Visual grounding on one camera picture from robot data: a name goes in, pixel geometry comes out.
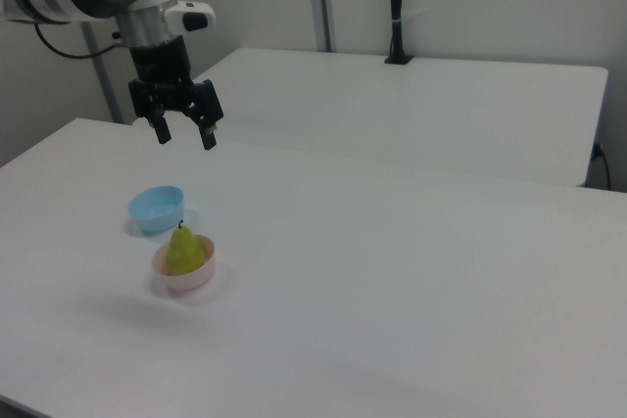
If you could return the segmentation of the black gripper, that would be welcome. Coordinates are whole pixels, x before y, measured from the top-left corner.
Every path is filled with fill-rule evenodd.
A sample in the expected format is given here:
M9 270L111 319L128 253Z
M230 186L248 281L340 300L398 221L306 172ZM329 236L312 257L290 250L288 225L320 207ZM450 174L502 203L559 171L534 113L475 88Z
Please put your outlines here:
M198 122L206 151L216 144L217 122L223 110L210 80L191 78L191 65L182 36L153 47L131 48L137 77L128 83L133 107L138 117L145 117L160 144L170 139L165 111L186 114Z

